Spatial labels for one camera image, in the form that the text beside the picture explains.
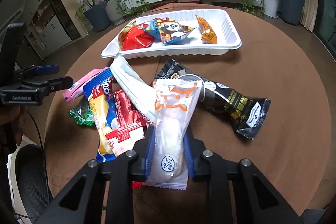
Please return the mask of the pink snack wrapper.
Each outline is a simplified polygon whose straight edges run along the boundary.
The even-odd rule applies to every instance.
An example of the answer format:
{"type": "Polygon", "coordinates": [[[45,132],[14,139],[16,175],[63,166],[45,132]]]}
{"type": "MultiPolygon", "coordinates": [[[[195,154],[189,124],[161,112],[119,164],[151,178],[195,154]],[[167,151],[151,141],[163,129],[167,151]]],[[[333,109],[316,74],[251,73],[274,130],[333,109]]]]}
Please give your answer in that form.
{"type": "Polygon", "coordinates": [[[82,96],[84,94],[84,85],[107,68],[108,67],[93,69],[73,83],[73,85],[63,93],[63,98],[66,100],[66,102],[70,103],[76,98],[82,96]]]}

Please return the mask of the grey chair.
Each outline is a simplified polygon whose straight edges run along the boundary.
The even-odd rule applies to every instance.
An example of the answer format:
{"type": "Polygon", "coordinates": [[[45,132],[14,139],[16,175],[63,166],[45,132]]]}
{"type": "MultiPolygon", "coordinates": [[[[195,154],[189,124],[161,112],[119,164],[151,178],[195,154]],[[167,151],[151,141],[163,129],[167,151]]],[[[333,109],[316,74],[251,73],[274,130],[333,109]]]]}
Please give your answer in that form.
{"type": "Polygon", "coordinates": [[[18,151],[15,158],[15,175],[27,215],[39,217],[53,200],[41,147],[28,144],[18,151]]]}

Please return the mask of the red snack bag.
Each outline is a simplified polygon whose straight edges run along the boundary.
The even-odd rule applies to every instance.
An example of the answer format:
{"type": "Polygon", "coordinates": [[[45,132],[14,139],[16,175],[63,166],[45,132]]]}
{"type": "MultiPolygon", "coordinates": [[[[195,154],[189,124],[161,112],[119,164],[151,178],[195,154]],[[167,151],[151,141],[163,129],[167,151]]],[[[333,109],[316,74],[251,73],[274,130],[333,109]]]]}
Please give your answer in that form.
{"type": "Polygon", "coordinates": [[[149,22],[137,24],[135,20],[129,22],[118,34],[119,50],[128,51],[150,47],[157,39],[147,32],[145,28],[149,22]]]}

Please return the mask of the black snack package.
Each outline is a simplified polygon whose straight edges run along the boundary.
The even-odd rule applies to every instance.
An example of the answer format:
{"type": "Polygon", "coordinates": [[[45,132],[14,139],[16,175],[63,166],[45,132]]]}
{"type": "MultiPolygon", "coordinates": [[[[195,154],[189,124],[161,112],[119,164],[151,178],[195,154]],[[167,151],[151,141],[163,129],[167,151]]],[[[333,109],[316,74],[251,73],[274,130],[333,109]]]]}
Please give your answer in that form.
{"type": "Polygon", "coordinates": [[[253,140],[260,131],[271,100],[242,95],[233,88],[198,75],[174,59],[169,59],[155,76],[156,79],[201,80],[199,102],[222,120],[230,120],[234,131],[253,140]]]}

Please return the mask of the white grey snack packet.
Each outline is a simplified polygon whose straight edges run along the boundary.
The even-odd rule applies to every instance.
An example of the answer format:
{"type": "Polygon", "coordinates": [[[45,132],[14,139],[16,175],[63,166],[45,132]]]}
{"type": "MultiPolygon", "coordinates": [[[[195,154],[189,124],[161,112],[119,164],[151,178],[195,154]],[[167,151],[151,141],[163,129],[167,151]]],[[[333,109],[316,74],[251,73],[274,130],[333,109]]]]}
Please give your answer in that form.
{"type": "Polygon", "coordinates": [[[157,96],[154,88],[139,77],[121,53],[116,54],[109,68],[119,86],[144,120],[148,124],[155,124],[157,117],[154,102],[157,96]]]}

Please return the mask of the dark blue plant pot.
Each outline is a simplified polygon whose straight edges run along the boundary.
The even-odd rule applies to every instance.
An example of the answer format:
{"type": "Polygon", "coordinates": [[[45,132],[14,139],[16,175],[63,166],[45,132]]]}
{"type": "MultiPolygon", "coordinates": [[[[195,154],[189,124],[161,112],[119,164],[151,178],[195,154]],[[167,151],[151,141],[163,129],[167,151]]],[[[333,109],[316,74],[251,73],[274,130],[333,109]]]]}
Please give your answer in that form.
{"type": "Polygon", "coordinates": [[[110,19],[106,13],[105,5],[103,3],[99,3],[98,5],[93,6],[84,12],[84,16],[96,32],[105,30],[111,24],[110,19]]]}

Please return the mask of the white plastic tray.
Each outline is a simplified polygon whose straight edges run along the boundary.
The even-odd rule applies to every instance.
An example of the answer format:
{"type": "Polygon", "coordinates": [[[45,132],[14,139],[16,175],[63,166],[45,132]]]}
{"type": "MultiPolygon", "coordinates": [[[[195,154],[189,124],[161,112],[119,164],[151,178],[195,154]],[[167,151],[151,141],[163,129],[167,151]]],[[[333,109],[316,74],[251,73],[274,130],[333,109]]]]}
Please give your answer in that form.
{"type": "Polygon", "coordinates": [[[121,53],[126,59],[171,55],[223,55],[242,41],[224,10],[163,12],[131,20],[102,50],[101,57],[121,53]]]}

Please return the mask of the orange snack packet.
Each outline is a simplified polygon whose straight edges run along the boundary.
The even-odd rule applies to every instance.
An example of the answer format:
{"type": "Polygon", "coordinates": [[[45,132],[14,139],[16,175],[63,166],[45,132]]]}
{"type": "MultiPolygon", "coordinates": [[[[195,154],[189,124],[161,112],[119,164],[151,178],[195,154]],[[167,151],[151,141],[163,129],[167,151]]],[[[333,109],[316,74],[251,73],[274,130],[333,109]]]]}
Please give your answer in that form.
{"type": "Polygon", "coordinates": [[[217,44],[218,43],[217,35],[213,30],[213,28],[210,26],[210,24],[204,18],[198,15],[196,15],[196,19],[199,24],[202,41],[205,44],[217,44]]]}

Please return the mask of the blue panda snack bag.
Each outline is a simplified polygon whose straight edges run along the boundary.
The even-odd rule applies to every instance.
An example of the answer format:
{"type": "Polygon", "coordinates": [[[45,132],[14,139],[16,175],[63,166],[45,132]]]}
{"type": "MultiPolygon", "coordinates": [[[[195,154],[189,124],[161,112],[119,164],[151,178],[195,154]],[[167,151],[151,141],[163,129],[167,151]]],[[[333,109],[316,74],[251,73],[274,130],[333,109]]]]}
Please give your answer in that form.
{"type": "Polygon", "coordinates": [[[167,17],[153,19],[144,29],[157,39],[157,43],[162,43],[164,46],[186,44],[183,40],[193,30],[193,27],[185,26],[167,17]]]}

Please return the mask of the red wafer packet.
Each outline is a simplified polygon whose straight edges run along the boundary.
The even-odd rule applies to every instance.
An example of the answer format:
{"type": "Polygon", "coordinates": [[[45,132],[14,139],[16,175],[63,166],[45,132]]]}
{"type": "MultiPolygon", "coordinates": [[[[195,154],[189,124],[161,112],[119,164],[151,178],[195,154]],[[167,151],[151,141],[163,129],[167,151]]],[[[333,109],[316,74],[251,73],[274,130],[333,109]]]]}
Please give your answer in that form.
{"type": "Polygon", "coordinates": [[[113,98],[116,104],[117,120],[120,127],[130,126],[136,122],[139,122],[142,127],[149,125],[122,89],[113,92],[113,98]]]}

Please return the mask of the white orange-print snack bag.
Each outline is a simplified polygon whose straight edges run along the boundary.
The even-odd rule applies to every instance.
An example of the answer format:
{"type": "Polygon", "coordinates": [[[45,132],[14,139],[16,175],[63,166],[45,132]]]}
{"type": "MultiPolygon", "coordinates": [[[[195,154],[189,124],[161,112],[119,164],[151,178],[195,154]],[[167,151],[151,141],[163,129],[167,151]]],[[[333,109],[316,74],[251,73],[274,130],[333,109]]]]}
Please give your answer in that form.
{"type": "Polygon", "coordinates": [[[188,173],[183,139],[202,89],[201,80],[157,79],[153,83],[155,147],[146,185],[186,190],[188,173]]]}

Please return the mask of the red white snack packet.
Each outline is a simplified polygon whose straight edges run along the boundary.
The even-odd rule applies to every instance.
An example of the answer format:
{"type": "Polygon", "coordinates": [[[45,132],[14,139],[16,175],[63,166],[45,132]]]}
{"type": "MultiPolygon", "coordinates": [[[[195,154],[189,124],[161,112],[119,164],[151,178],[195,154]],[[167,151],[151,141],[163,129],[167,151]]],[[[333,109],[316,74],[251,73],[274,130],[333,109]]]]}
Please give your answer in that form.
{"type": "Polygon", "coordinates": [[[145,137],[141,122],[120,127],[106,135],[106,140],[115,157],[132,150],[135,142],[145,137]]]}

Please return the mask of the blue Tipo biscuit pack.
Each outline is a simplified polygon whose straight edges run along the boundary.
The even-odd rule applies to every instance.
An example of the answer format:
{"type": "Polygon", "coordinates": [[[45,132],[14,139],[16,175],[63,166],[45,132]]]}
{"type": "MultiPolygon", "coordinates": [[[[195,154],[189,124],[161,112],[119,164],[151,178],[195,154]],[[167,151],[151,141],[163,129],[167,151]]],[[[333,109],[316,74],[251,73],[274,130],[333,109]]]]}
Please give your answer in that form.
{"type": "Polygon", "coordinates": [[[99,135],[96,155],[98,162],[111,161],[116,158],[106,138],[109,133],[119,128],[112,80],[112,72],[107,68],[84,84],[84,95],[88,99],[99,135]]]}

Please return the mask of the white plant pot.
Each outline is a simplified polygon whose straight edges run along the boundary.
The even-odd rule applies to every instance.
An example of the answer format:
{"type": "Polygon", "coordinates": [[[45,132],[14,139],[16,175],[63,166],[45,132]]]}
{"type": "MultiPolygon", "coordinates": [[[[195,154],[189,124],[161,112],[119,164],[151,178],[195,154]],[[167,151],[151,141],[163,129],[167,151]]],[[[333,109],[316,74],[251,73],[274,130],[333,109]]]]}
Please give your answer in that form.
{"type": "Polygon", "coordinates": [[[118,0],[104,0],[106,14],[114,26],[125,22],[122,10],[119,8],[118,0]]]}

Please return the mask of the green snack packet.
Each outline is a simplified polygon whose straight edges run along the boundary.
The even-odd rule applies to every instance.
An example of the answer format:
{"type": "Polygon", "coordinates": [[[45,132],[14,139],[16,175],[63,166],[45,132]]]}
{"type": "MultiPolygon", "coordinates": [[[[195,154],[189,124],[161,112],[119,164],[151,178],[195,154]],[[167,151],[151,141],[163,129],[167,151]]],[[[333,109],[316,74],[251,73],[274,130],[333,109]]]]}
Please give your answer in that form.
{"type": "Polygon", "coordinates": [[[85,96],[82,97],[79,104],[68,112],[69,116],[80,126],[90,126],[95,124],[91,106],[85,96]]]}

